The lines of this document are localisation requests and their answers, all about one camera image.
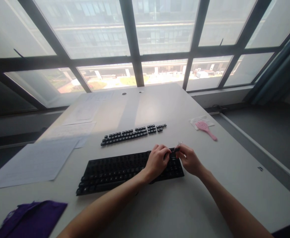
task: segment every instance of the glass pane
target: glass pane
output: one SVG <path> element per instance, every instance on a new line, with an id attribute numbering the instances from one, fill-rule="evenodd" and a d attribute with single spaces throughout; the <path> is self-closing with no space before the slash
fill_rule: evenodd
<path id="1" fill-rule="evenodd" d="M 78 67 L 92 91 L 136 87 L 132 63 Z"/>
<path id="2" fill-rule="evenodd" d="M 216 88 L 232 56 L 197 58 L 192 62 L 186 91 Z"/>
<path id="3" fill-rule="evenodd" d="M 85 93 L 69 68 L 6 73 L 46 107 L 67 106 Z"/>
<path id="4" fill-rule="evenodd" d="M 132 0 L 141 55 L 188 52 L 197 0 Z"/>
<path id="5" fill-rule="evenodd" d="M 144 84 L 176 82 L 183 85 L 187 59 L 142 62 Z"/>
<path id="6" fill-rule="evenodd" d="M 17 0 L 0 0 L 0 58 L 55 55 Z"/>
<path id="7" fill-rule="evenodd" d="M 119 1 L 35 2 L 72 59 L 130 55 Z"/>
<path id="8" fill-rule="evenodd" d="M 256 0 L 210 0 L 199 46 L 234 45 Z"/>
<path id="9" fill-rule="evenodd" d="M 246 48 L 279 46 L 290 33 L 290 1 L 272 0 Z"/>
<path id="10" fill-rule="evenodd" d="M 241 55 L 224 86 L 251 83 L 273 53 Z"/>
<path id="11" fill-rule="evenodd" d="M 36 108 L 0 82 L 0 114 L 28 110 Z"/>

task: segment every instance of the black keyboard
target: black keyboard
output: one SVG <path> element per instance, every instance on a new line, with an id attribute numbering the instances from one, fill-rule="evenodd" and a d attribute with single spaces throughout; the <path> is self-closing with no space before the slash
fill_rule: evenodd
<path id="1" fill-rule="evenodd" d="M 90 160 L 81 178 L 76 195 L 86 195 L 111 190 L 137 175 L 145 168 L 151 152 Z M 169 156 L 166 169 L 150 184 L 166 179 L 183 177 L 180 159 L 174 152 Z"/>

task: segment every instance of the window frame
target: window frame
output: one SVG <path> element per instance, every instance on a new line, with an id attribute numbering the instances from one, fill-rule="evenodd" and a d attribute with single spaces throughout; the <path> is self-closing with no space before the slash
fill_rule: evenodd
<path id="1" fill-rule="evenodd" d="M 209 91 L 221 88 L 234 88 L 239 86 L 255 84 L 259 76 L 265 71 L 268 65 L 274 60 L 277 54 L 283 49 L 283 47 L 290 39 L 289 33 L 289 35 L 284 39 L 283 43 L 278 47 L 247 48 L 247 49 L 245 48 L 254 31 L 256 30 L 259 22 L 261 21 L 263 15 L 265 14 L 268 6 L 271 3 L 271 0 L 258 0 L 255 3 L 240 33 L 240 36 L 234 45 L 199 46 L 199 41 L 201 38 L 202 30 L 204 27 L 210 3 L 210 0 L 200 0 L 198 4 L 198 10 L 189 52 L 140 55 L 132 0 L 119 0 L 124 21 L 124 27 L 127 35 L 128 46 L 130 50 L 130 56 L 71 59 L 66 50 L 64 49 L 64 47 L 62 46 L 62 44 L 60 43 L 59 39 L 53 32 L 52 28 L 46 21 L 45 17 L 42 15 L 39 7 L 36 5 L 34 0 L 18 0 L 18 2 L 24 8 L 24 10 L 31 18 L 33 23 L 36 25 L 36 27 L 39 29 L 41 34 L 45 37 L 47 42 L 50 44 L 51 48 L 55 51 L 56 55 L 0 59 L 0 81 L 4 83 L 6 86 L 8 86 L 10 89 L 12 89 L 14 92 L 19 94 L 22 98 L 30 102 L 33 106 L 35 106 L 38 109 L 38 111 L 51 110 L 51 108 L 46 108 L 35 97 L 33 97 L 26 90 L 20 87 L 12 79 L 7 77 L 5 75 L 5 72 L 36 70 L 36 69 L 69 68 L 75 75 L 75 77 L 78 79 L 84 90 L 87 93 L 90 93 L 92 91 L 88 86 L 87 82 L 84 80 L 80 71 L 77 69 L 77 67 L 132 63 L 137 87 L 143 87 L 144 79 L 142 71 L 142 62 L 187 59 L 186 71 L 182 86 L 182 88 L 186 91 L 190 75 L 190 69 L 194 58 L 206 58 L 228 55 L 233 56 L 230 63 L 228 64 L 227 69 L 223 73 L 219 85 L 216 88 L 194 90 L 187 92 Z M 236 65 L 241 55 L 259 54 L 259 53 L 273 53 L 273 55 L 250 84 L 224 87 L 232 69 Z"/>

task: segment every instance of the gray floor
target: gray floor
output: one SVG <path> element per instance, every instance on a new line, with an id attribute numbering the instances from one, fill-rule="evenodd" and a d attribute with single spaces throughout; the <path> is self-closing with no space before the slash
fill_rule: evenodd
<path id="1" fill-rule="evenodd" d="M 245 108 L 225 114 L 237 126 L 290 169 L 289 108 Z M 220 115 L 213 116 L 265 169 L 290 191 L 290 176 Z"/>

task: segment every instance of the keyboard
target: keyboard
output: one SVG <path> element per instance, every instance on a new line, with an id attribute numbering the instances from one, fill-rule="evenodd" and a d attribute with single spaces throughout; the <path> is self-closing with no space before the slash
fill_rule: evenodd
<path id="1" fill-rule="evenodd" d="M 184 176 L 180 159 L 172 153 L 166 169 L 150 184 L 166 179 Z M 77 196 L 111 190 L 127 180 L 133 178 L 145 168 L 151 152 L 116 156 L 104 159 L 90 160 L 76 191 Z"/>
<path id="2" fill-rule="evenodd" d="M 153 134 L 156 132 L 162 132 L 163 128 L 166 126 L 166 124 L 163 124 L 155 127 L 155 125 L 153 124 L 147 126 L 148 132 L 146 130 L 146 127 L 139 127 L 135 128 L 135 131 L 133 131 L 133 129 L 130 129 L 127 131 L 115 132 L 113 134 L 105 135 L 104 139 L 102 139 L 101 146 L 111 145 L 117 142 L 123 142 L 126 140 L 144 137 L 148 134 Z"/>

